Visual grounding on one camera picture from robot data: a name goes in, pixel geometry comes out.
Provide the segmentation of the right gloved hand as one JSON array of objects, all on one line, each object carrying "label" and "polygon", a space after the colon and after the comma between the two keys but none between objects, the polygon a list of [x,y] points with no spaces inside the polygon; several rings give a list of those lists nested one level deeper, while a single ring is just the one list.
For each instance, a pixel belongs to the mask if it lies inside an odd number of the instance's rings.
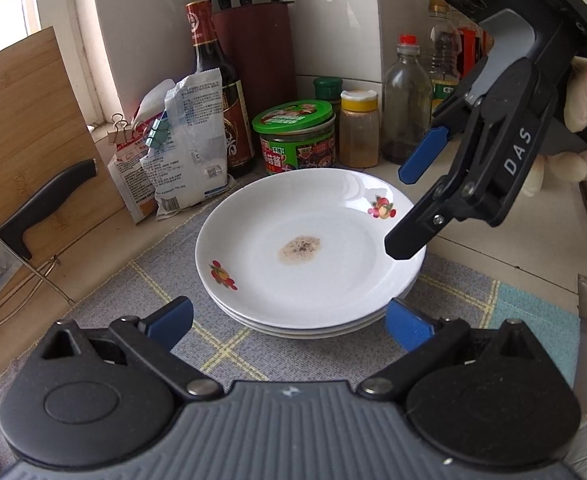
[{"label": "right gloved hand", "polygon": [[[567,87],[563,122],[569,132],[579,133],[587,127],[587,58],[574,58],[571,65],[573,73]],[[522,195],[532,197],[540,192],[546,169],[565,182],[587,181],[587,150],[580,153],[564,151],[556,155],[538,154],[523,182]]]}]

